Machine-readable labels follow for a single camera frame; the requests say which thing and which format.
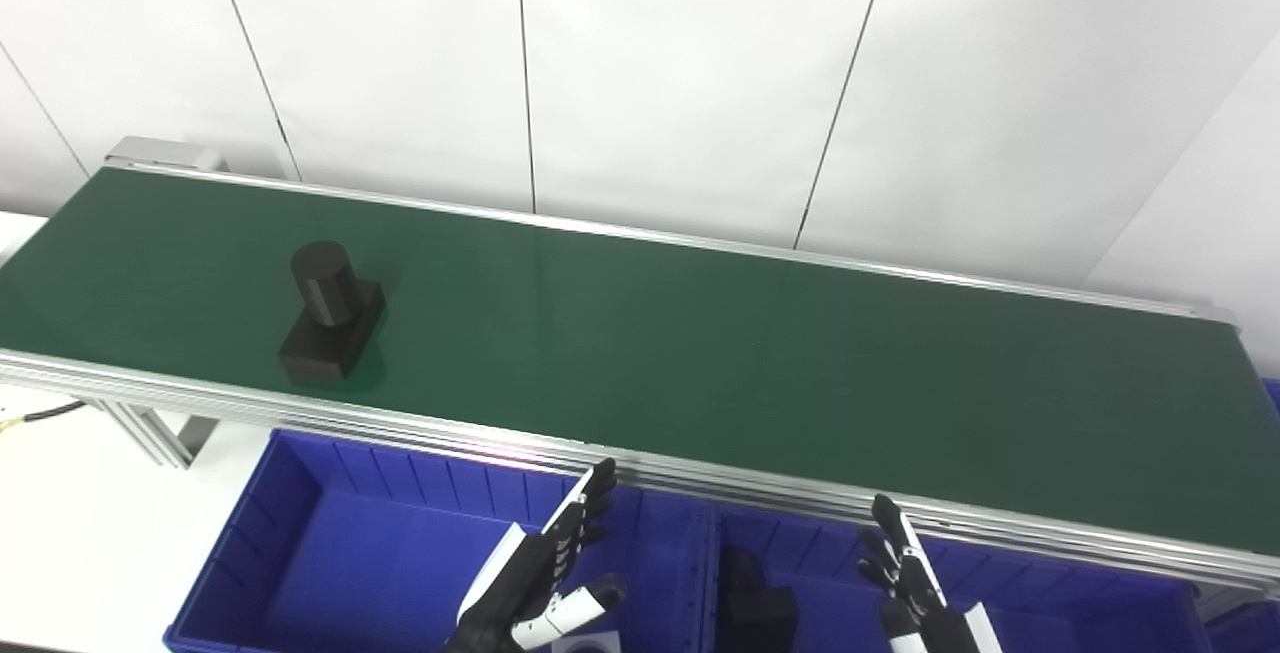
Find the white wall panel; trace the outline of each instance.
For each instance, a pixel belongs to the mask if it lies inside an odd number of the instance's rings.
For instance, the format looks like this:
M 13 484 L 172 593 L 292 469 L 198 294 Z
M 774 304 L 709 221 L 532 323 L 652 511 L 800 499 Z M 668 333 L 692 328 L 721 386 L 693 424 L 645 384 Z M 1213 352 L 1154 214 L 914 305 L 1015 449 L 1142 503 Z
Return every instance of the white wall panel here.
M 1078 286 L 1280 0 L 877 0 L 801 248 Z
M 520 0 L 237 0 L 302 178 L 530 209 Z
M 0 38 L 91 170 L 146 134 L 294 175 L 229 0 L 0 0 Z
M 1280 378 L 1280 35 L 1085 286 L 1234 311 L 1254 364 Z
M 538 211 L 791 246 L 868 0 L 525 0 Z
M 0 50 L 0 207 L 49 215 L 82 183 L 84 172 Z

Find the metal leg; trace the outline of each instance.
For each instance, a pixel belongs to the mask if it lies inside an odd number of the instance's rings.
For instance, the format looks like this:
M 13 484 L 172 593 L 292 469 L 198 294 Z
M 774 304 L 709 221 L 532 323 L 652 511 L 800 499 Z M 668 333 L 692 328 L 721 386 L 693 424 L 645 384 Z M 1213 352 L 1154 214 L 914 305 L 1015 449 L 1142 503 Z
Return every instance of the metal leg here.
M 109 416 L 115 419 L 115 423 L 120 424 L 124 433 L 133 439 L 134 443 L 142 448 L 147 456 L 160 466 L 173 466 L 175 469 L 191 467 L 191 462 L 196 458 L 196 453 L 204 447 L 205 440 L 209 439 L 209 434 L 212 433 L 214 426 L 218 421 L 211 419 L 202 419 L 198 416 L 192 416 L 191 420 L 182 428 L 182 431 L 174 434 L 169 430 L 160 416 L 151 408 L 146 406 L 133 406 L 129 403 L 118 403 L 115 401 L 86 401 L 93 407 L 105 411 Z

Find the blue storage bin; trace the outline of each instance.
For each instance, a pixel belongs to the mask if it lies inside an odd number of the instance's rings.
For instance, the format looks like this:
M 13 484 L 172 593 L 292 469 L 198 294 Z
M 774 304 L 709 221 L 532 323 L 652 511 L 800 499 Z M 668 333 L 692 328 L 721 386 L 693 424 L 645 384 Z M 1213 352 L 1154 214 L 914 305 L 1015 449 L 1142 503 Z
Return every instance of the blue storage bin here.
M 1280 411 L 1280 380 L 1263 378 L 1262 385 L 1267 389 L 1267 394 L 1271 396 L 1271 402 L 1275 403 L 1276 411 Z
M 855 526 L 722 508 L 722 544 L 756 554 L 800 608 L 792 653 L 890 653 L 884 594 L 856 572 Z M 943 592 L 982 601 L 1006 653 L 1210 653 L 1192 586 L 1175 580 L 924 539 Z
M 511 521 L 539 529 L 573 480 L 276 431 L 165 643 L 178 653 L 422 653 Z M 584 629 L 627 653 L 704 650 L 714 507 L 618 488 L 609 535 L 571 585 L 604 572 L 621 607 Z
M 1208 624 L 1213 653 L 1280 653 L 1280 603 L 1254 603 Z

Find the black object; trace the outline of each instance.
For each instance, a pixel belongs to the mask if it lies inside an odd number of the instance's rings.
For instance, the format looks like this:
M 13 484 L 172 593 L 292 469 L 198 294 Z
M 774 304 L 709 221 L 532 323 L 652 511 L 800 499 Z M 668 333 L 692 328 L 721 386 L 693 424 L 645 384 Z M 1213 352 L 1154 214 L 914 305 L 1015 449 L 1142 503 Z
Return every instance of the black object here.
M 70 403 L 67 403 L 64 406 L 58 406 L 58 407 L 50 408 L 47 411 L 37 411 L 35 414 L 27 414 L 27 415 L 22 416 L 22 420 L 24 423 L 42 421 L 45 419 L 52 419 L 52 417 L 60 416 L 63 414 L 69 414 L 69 412 L 72 412 L 72 411 L 74 411 L 77 408 L 83 408 L 83 407 L 84 407 L 84 401 L 72 401 Z
M 938 653 L 982 653 L 969 621 L 960 611 L 942 608 L 920 621 L 920 639 L 927 650 Z
M 897 558 L 891 544 L 883 538 L 872 533 L 868 528 L 858 529 L 858 543 L 865 548 L 872 556 L 876 557 L 876 562 L 883 568 L 886 574 L 897 572 Z
M 721 554 L 718 653 L 790 653 L 800 608 L 790 588 L 765 588 L 755 556 Z
M 893 547 L 893 553 L 901 558 L 902 551 L 910 544 L 906 536 L 906 526 L 902 524 L 902 508 L 897 507 L 897 503 L 892 502 L 888 496 L 877 493 L 872 501 L 872 517 L 876 519 L 881 530 L 888 536 L 888 542 Z
M 27 648 L 26 645 L 18 645 L 17 643 L 0 641 L 0 653 L 60 653 L 60 652 L 54 650 L 51 648 Z
M 886 598 L 879 604 L 881 629 L 884 638 L 893 640 L 920 633 L 920 625 L 915 621 L 915 615 L 899 598 Z
M 868 561 L 868 558 L 858 560 L 858 575 L 863 576 L 864 580 L 867 580 L 876 588 L 886 593 L 893 593 L 895 589 L 893 580 L 888 577 L 888 574 L 884 571 L 884 568 Z
M 383 287 L 356 278 L 347 248 L 333 239 L 298 248 L 289 268 L 306 307 L 280 346 L 280 364 L 293 375 L 347 378 L 385 307 Z

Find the black cable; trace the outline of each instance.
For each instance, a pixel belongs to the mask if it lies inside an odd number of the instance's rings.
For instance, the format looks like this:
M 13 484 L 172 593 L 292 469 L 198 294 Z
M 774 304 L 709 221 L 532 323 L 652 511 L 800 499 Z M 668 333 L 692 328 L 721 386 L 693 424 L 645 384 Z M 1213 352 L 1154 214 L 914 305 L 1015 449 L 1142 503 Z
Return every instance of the black cable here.
M 49 408 L 47 411 L 36 411 L 35 414 L 27 414 L 24 416 L 18 416 L 15 419 L 9 419 L 6 421 L 0 421 L 0 431 L 4 431 L 8 428 L 13 428 L 13 426 L 15 426 L 15 425 L 18 425 L 20 423 L 42 421 L 45 419 L 51 419 L 54 416 L 60 416 L 63 414 L 69 414 L 69 412 L 74 411 L 76 408 L 83 407 L 83 406 L 84 406 L 83 401 L 73 401 L 70 403 L 67 403 L 65 406 L 58 406 L 55 408 Z
M 83 406 L 84 406 L 84 401 L 72 401 L 70 403 L 67 403 L 65 406 L 58 406 L 55 408 L 49 408 L 47 411 L 38 411 L 38 412 L 35 412 L 35 414 L 27 414 L 27 415 L 22 416 L 22 420 L 23 420 L 23 423 L 42 421 L 45 419 L 51 419 L 54 416 L 60 416 L 63 414 L 69 414 L 69 412 L 74 411 L 76 408 L 81 408 Z

